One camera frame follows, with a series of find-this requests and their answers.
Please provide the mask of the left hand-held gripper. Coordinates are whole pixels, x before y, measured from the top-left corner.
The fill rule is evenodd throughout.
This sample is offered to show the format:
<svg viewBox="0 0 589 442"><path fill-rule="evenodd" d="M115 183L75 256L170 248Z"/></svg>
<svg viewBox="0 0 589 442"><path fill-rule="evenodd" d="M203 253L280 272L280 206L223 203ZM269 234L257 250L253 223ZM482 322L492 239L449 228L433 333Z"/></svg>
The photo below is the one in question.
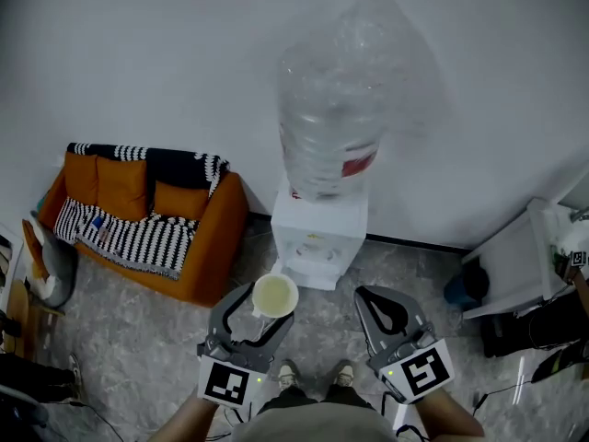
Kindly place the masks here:
<svg viewBox="0 0 589 442"><path fill-rule="evenodd" d="M257 341L234 343L228 320L253 287L250 283L235 288L211 309L206 339L197 346L201 362L197 396L231 409L254 400L267 378L273 354L295 321L289 313L274 320Z"/></svg>

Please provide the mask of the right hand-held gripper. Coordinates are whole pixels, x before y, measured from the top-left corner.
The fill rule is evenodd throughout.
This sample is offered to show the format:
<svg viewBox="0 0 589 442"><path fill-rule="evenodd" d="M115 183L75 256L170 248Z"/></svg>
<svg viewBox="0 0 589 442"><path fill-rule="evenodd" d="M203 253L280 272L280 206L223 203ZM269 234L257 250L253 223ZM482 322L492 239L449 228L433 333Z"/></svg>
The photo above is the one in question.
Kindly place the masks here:
<svg viewBox="0 0 589 442"><path fill-rule="evenodd" d="M414 297L376 285L359 286L353 297L372 356L367 365L396 402L413 404L455 378L445 339L433 339L424 347L414 341L390 345L428 323Z"/></svg>

